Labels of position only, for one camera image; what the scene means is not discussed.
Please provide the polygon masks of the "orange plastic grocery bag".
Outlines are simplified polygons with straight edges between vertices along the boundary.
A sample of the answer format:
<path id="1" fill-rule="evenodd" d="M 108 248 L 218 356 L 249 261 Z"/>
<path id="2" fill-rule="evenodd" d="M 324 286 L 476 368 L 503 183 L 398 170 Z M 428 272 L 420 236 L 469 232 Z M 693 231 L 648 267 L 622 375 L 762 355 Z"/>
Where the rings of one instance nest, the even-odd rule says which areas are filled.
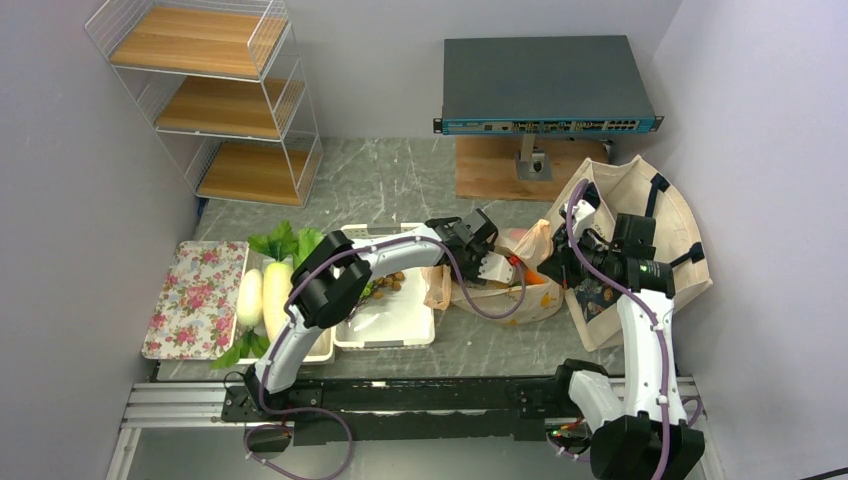
<path id="1" fill-rule="evenodd" d="M 460 284 L 451 278 L 448 264 L 421 268 L 419 272 L 426 284 L 423 303 L 437 310 L 456 306 L 475 315 L 483 311 L 483 319 L 509 325 L 548 318 L 563 304 L 562 287 L 546 276 L 548 282 L 543 285 L 527 285 L 523 273 L 525 269 L 537 272 L 539 264 L 552 251 L 552 227 L 548 220 L 540 219 L 529 229 L 502 230 L 494 252 L 508 256 L 513 264 L 521 267 L 512 284 L 465 283 L 468 292 L 464 293 Z"/>

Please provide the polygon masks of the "beige canvas tote bag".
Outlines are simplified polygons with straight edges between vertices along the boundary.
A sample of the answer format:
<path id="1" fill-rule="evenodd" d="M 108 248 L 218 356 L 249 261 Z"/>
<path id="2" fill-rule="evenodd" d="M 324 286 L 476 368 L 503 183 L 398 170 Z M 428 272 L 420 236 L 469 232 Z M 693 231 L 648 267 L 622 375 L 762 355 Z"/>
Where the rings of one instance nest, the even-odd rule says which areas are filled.
<path id="1" fill-rule="evenodd" d="M 564 223 L 559 209 L 582 179 L 594 183 L 599 191 L 601 205 L 596 208 L 592 227 L 607 240 L 612 238 L 614 220 L 619 213 L 645 214 L 649 200 L 654 200 L 654 259 L 664 263 L 680 261 L 673 267 L 676 311 L 712 285 L 706 259 L 687 257 L 691 248 L 701 243 L 699 227 L 690 205 L 676 187 L 639 155 L 623 165 L 585 159 L 544 216 L 552 230 Z M 567 308 L 587 351 L 623 343 L 621 323 L 615 308 L 618 297 L 618 292 L 593 278 L 566 290 Z"/>

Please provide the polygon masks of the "brown longan fruit branch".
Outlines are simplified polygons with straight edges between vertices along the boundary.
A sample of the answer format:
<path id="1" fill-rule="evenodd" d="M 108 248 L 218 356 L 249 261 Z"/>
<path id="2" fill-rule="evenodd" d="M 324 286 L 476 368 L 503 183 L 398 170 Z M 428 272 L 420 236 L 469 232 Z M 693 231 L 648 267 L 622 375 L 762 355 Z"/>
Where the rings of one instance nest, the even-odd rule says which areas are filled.
<path id="1" fill-rule="evenodd" d="M 405 274 L 402 271 L 398 271 L 370 281 L 360 294 L 355 307 L 364 307 L 369 303 L 384 299 L 389 293 L 400 291 L 405 278 Z"/>

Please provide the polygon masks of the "green lettuce leaf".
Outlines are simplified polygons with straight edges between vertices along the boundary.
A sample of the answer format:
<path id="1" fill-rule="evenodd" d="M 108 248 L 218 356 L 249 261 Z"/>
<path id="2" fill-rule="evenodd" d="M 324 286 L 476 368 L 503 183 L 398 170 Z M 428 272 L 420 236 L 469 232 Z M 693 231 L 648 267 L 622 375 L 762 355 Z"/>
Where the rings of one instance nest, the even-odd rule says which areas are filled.
<path id="1" fill-rule="evenodd" d="M 323 238 L 324 233 L 312 227 L 305 227 L 297 232 L 295 247 L 292 251 L 292 265 L 294 269 L 297 269 L 308 258 Z"/>

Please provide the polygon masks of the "large white daikon radish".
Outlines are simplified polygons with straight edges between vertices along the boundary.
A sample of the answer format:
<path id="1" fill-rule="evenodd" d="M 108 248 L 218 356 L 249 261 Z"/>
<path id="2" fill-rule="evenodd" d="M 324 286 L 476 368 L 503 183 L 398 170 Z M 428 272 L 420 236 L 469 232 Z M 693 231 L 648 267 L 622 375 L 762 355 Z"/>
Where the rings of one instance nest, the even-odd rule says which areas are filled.
<path id="1" fill-rule="evenodd" d="M 297 247 L 297 237 L 290 222 L 283 220 L 268 234 L 249 236 L 248 243 L 252 251 L 271 259 L 263 273 L 263 318 L 268 339 L 274 341 L 288 323 L 283 309 L 292 289 L 288 258 Z"/>

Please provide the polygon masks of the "orange fruit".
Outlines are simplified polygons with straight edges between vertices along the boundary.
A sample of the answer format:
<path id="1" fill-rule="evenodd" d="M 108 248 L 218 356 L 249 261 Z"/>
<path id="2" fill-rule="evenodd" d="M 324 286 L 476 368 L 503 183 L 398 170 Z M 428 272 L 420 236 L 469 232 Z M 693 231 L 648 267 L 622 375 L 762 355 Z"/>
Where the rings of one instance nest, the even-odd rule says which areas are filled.
<path id="1" fill-rule="evenodd" d="M 544 276 L 538 274 L 532 269 L 525 269 L 523 278 L 527 285 L 543 285 L 548 282 Z"/>

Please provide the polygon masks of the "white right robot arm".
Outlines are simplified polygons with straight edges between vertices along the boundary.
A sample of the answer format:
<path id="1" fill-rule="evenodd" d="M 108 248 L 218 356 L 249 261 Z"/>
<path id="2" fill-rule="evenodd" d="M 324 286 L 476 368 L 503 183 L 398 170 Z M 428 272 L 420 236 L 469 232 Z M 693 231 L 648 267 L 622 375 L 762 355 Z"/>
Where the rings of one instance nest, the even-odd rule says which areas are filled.
<path id="1" fill-rule="evenodd" d="M 568 377 L 552 386 L 552 404 L 564 415 L 582 413 L 592 434 L 588 454 L 595 478 L 684 479 L 706 441 L 688 423 L 674 373 L 674 269 L 702 260 L 702 247 L 694 244 L 679 258 L 659 262 L 654 218 L 620 214 L 613 239 L 606 241 L 591 227 L 595 213 L 586 201 L 564 208 L 554 251 L 538 270 L 567 287 L 596 279 L 619 292 L 624 396 L 616 396 L 599 368 L 572 364 Z"/>

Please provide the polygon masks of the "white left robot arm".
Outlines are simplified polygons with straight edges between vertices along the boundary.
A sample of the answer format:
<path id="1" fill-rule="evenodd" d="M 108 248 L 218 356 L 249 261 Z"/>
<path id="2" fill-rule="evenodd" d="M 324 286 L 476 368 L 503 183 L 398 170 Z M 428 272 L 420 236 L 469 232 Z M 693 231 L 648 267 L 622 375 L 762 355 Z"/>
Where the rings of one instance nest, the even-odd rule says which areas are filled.
<path id="1" fill-rule="evenodd" d="M 497 237 L 497 227 L 481 210 L 379 238 L 329 233 L 291 276 L 293 290 L 282 307 L 288 321 L 252 368 L 248 407 L 264 420 L 279 417 L 287 406 L 286 390 L 318 337 L 346 320 L 378 277 L 447 265 L 458 283 L 511 282 L 515 269 L 508 256 L 496 252 Z"/>

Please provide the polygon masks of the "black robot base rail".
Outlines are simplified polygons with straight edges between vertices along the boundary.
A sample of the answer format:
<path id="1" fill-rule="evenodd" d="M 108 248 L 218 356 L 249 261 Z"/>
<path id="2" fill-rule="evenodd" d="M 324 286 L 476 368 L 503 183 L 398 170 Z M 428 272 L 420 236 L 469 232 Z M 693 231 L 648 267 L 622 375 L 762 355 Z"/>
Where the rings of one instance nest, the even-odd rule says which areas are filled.
<path id="1" fill-rule="evenodd" d="M 296 446 L 329 442 L 508 437 L 541 441 L 574 421 L 565 378 L 488 376 L 300 379 L 260 396 L 238 374 L 210 382 L 156 382 L 133 387 L 125 428 L 235 428 L 285 425 Z"/>

